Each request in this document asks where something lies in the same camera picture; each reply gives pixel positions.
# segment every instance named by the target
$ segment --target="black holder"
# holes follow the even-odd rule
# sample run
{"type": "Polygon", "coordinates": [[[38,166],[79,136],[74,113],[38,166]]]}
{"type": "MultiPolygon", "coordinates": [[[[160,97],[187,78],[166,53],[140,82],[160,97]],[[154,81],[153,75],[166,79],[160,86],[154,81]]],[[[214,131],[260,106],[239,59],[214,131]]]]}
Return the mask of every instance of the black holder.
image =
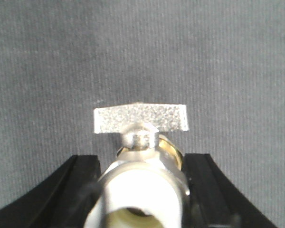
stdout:
{"type": "MultiPolygon", "coordinates": [[[[190,189],[184,228],[276,228],[209,154],[186,154],[190,189]]],[[[82,228],[102,194],[97,156],[74,155],[30,192],[0,210],[0,228],[82,228]]]]}

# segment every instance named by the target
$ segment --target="metal pipe fitting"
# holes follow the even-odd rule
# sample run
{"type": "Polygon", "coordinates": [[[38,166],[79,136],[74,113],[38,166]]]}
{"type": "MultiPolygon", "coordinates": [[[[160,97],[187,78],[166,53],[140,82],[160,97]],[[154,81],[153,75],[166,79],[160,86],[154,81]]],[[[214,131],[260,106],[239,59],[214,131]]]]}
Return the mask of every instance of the metal pipe fitting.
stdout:
{"type": "Polygon", "coordinates": [[[135,103],[94,117],[95,132],[121,133],[123,147],[99,179],[104,192],[84,228],[181,228],[190,193],[182,154],[159,132],[188,130],[186,106],[135,103]]]}

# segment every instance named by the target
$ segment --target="gray fabric backdrop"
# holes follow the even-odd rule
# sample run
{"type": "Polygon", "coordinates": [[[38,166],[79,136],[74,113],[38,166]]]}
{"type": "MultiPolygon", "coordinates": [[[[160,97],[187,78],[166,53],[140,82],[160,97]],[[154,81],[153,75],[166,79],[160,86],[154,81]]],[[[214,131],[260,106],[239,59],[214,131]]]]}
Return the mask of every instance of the gray fabric backdrop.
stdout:
{"type": "Polygon", "coordinates": [[[95,107],[188,105],[211,153],[285,227],[285,0],[0,0],[0,208],[71,154],[114,159],[95,107]]]}

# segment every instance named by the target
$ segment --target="silver valve handle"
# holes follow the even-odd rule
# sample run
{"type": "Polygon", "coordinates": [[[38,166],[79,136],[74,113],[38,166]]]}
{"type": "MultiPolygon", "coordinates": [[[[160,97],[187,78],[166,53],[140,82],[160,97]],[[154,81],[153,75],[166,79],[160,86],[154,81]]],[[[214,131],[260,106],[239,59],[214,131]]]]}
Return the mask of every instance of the silver valve handle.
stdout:
{"type": "Polygon", "coordinates": [[[120,133],[123,146],[145,150],[158,145],[159,132],[187,131],[186,105],[134,103],[94,110],[95,133],[120,133]]]}

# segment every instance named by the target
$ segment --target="pipe opening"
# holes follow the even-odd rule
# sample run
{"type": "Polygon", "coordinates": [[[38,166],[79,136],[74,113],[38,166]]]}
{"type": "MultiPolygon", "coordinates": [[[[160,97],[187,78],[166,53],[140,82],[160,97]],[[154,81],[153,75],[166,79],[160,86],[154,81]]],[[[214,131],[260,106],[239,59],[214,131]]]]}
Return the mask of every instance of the pipe opening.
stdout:
{"type": "Polygon", "coordinates": [[[122,208],[106,215],[107,228],[164,228],[152,214],[138,208],[122,208]]]}

